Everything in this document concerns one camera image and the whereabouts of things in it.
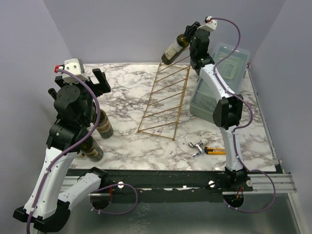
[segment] plastic storage container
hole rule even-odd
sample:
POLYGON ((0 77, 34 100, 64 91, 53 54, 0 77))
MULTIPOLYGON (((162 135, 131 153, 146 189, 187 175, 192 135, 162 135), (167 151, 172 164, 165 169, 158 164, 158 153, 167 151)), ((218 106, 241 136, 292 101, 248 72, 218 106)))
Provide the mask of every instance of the plastic storage container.
MULTIPOLYGON (((234 46, 219 42, 211 53, 211 57, 217 63, 226 57, 234 46)), ((238 93, 245 76, 247 62, 250 56, 248 50, 237 48, 237 50, 226 60, 218 65, 218 71, 229 87, 238 93)), ((190 113, 194 116, 213 121, 213 112, 216 107, 216 99, 207 83, 199 78, 197 87, 190 100, 190 113)))

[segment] gray wall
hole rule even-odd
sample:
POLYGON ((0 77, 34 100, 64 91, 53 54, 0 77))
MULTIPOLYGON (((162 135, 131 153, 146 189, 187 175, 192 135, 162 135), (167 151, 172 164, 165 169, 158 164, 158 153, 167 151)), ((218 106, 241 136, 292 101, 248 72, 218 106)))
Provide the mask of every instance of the gray wall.
POLYGON ((251 65, 277 156, 312 231, 312 2, 287 0, 251 65))
MULTIPOLYGON (((251 59, 285 0, 44 0, 74 57, 84 62, 159 62, 171 42, 209 15, 236 22, 251 59)), ((235 44, 235 28, 220 22, 211 35, 235 44)))
POLYGON ((47 89, 71 55, 42 0, 3 2, 0 31, 0 233, 20 234, 12 214, 35 186, 56 116, 47 89))

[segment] marble tabletop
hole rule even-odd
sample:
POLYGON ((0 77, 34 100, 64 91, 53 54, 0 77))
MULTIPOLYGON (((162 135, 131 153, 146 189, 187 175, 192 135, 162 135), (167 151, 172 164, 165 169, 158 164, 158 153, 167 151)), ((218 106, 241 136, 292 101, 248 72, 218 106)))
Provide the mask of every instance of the marble tabletop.
MULTIPOLYGON (((210 133, 212 136, 208 146, 224 147, 219 128, 189 112, 190 97, 196 88, 198 78, 193 70, 190 71, 178 129, 175 140, 172 141, 159 136, 137 133, 149 100, 158 64, 85 64, 85 72, 92 80, 94 68, 100 68, 105 72, 112 88, 111 93, 102 95, 98 100, 101 109, 109 117, 114 134, 109 139, 102 139, 95 131, 93 137, 104 151, 103 159, 99 162, 74 159, 71 169, 89 169, 96 166, 101 169, 132 170, 224 170, 225 155, 202 154, 197 158, 192 158, 192 154, 196 151, 187 145, 189 142, 199 142, 205 133, 210 133)), ((166 72, 173 73, 174 68, 168 68, 166 72)), ((172 79, 178 80, 179 76, 181 75, 176 74, 172 79)), ((178 86, 170 87, 165 93, 170 95, 174 91, 178 92, 178 86)), ((254 112, 252 124, 246 129, 239 130, 243 160, 250 170, 275 171, 270 144, 248 73, 243 80, 240 93, 252 106, 254 112)), ((156 111, 162 110, 165 104, 173 103, 174 105, 179 100, 180 97, 176 96, 173 101, 163 101, 159 103, 156 111)), ((247 123, 249 116, 244 106, 241 124, 247 123)), ((172 111, 166 113, 165 116, 156 117, 151 122, 159 125, 174 118, 176 118, 176 112, 172 111)), ((161 134, 163 129, 156 128, 153 131, 161 134)))

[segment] purple cable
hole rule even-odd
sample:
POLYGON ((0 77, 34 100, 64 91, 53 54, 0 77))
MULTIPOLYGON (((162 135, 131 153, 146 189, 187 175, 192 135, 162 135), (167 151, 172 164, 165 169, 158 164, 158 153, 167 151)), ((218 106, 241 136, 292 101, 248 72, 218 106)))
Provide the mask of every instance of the purple cable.
POLYGON ((250 171, 250 170, 246 167, 246 165, 244 164, 244 162, 238 157, 238 150, 237 150, 237 147, 236 147, 236 138, 235 138, 235 131, 236 131, 237 129, 246 128, 246 127, 248 127, 248 126, 252 123, 253 118, 254 118, 253 110, 252 110, 251 106, 248 104, 248 102, 246 102, 245 100, 243 100, 240 96, 238 96, 238 95, 236 95, 236 94, 234 94, 234 93, 232 93, 232 92, 230 92, 230 91, 227 90, 227 88, 226 88, 226 87, 224 86, 224 84, 221 82, 221 80, 220 80, 220 78, 219 78, 219 76, 218 76, 218 74, 217 74, 217 72, 216 72, 217 66, 218 66, 221 62, 223 62, 224 60, 226 60, 229 56, 231 56, 231 55, 236 51, 236 49, 238 48, 239 43, 240 43, 240 30, 239 30, 238 26, 237 26, 234 22, 232 22, 231 20, 224 19, 224 18, 211 18, 210 20, 223 20, 223 21, 227 21, 227 22, 233 24, 233 25, 235 26, 235 28, 237 29, 237 32, 238 32, 238 41, 237 41, 237 44, 236 44, 235 48, 233 49, 233 51, 230 52, 226 57, 224 57, 223 59, 221 59, 219 62, 217 62, 217 63, 214 65, 214 75, 215 75, 215 77, 217 78, 217 80, 218 80, 218 82, 220 83, 220 85, 222 86, 222 88, 224 89, 224 91, 225 91, 226 93, 229 93, 230 95, 234 96, 234 97, 237 98, 238 100, 242 101, 242 102, 248 107, 248 109, 249 109, 249 111, 250 111, 250 120, 249 120, 249 122, 248 122, 246 125, 235 127, 235 128, 233 129, 233 132, 232 132, 232 134, 233 134, 233 142, 234 142, 234 150, 235 150, 236 157, 237 157, 238 161, 242 164, 242 166, 243 166, 248 172, 260 172, 260 173, 262 173, 263 175, 265 175, 265 176, 270 180, 270 182, 272 183, 272 186, 273 186, 273 198, 272 198, 272 201, 270 202, 270 204, 269 204, 268 206, 266 206, 265 208, 259 209, 259 210, 254 210, 254 211, 242 210, 242 209, 240 209, 240 208, 235 208, 235 207, 230 206, 230 205, 226 202, 226 200, 224 200, 224 202, 228 205, 229 208, 231 208, 232 210, 235 210, 235 211, 240 211, 240 212, 244 212, 244 213, 258 213, 258 212, 262 212, 262 211, 265 211, 265 210, 269 209, 269 208, 273 205, 273 203, 275 202, 275 199, 276 199, 276 189, 275 189, 274 182, 273 182, 273 180, 271 179, 271 177, 270 177, 267 173, 265 173, 265 172, 263 172, 263 171, 261 171, 261 170, 258 170, 258 169, 254 169, 254 170, 251 170, 251 171, 250 171))
MULTIPOLYGON (((79 77, 75 76, 74 74, 68 72, 68 71, 65 71, 65 70, 62 70, 62 69, 57 69, 57 72, 62 72, 64 74, 67 74, 69 76, 71 76, 72 78, 74 78, 77 82, 79 82, 84 88, 86 88, 86 90, 90 93, 90 95, 92 96, 95 104, 96 104, 96 112, 97 112, 97 119, 92 127, 92 129, 88 132, 88 134, 86 136, 84 136, 81 140, 79 140, 78 142, 76 142, 75 144, 73 144, 72 146, 68 147, 66 150, 64 150, 62 153, 60 153, 54 160, 51 161, 50 165, 47 167, 46 171, 50 171, 51 168, 54 166, 54 164, 62 157, 64 156, 65 154, 67 154, 68 152, 70 152, 73 148, 77 147, 78 145, 80 145, 82 142, 84 142, 89 136, 91 136, 91 134, 95 131, 95 129, 97 128, 98 126, 98 123, 99 123, 99 117, 100 117, 100 107, 99 107, 99 103, 98 103, 98 99, 96 97, 96 95, 93 93, 93 91, 89 88, 89 86, 84 83, 79 77)), ((36 207, 36 204, 38 202, 38 199, 40 197, 40 194, 41 194, 41 191, 43 189, 43 186, 44 186, 44 183, 46 181, 48 177, 48 173, 47 174, 44 174, 43 177, 42 177, 42 180, 40 182, 40 185, 38 187, 38 190, 37 190, 37 194, 35 196, 35 199, 34 199, 34 202, 32 204, 32 208, 35 209, 36 207)), ((33 216, 33 213, 34 211, 31 211, 28 215, 28 218, 27 218, 27 224, 26 224, 26 233, 27 234, 30 234, 30 223, 31 223, 31 218, 33 216)))
POLYGON ((95 211, 100 212, 100 213, 102 213, 102 214, 108 214, 108 215, 125 215, 125 214, 128 214, 128 213, 130 213, 131 211, 133 211, 133 210, 135 209, 135 207, 137 207, 138 194, 137 194, 136 189, 135 189, 132 185, 130 185, 130 184, 112 184, 112 185, 106 186, 106 187, 104 187, 104 188, 100 188, 100 189, 98 189, 98 190, 95 190, 94 193, 95 193, 95 192, 102 191, 102 190, 105 190, 105 189, 109 189, 109 188, 111 188, 111 187, 115 187, 115 186, 118 186, 118 185, 119 185, 119 186, 121 186, 121 185, 128 186, 128 187, 132 188, 133 191, 135 192, 135 194, 136 194, 136 201, 135 201, 135 204, 133 205, 133 207, 132 207, 131 209, 129 209, 128 211, 120 212, 120 213, 113 213, 113 212, 108 212, 108 211, 97 210, 97 209, 95 209, 94 206, 93 206, 92 199, 90 199, 90 204, 91 204, 91 206, 92 206, 92 210, 95 210, 95 211))

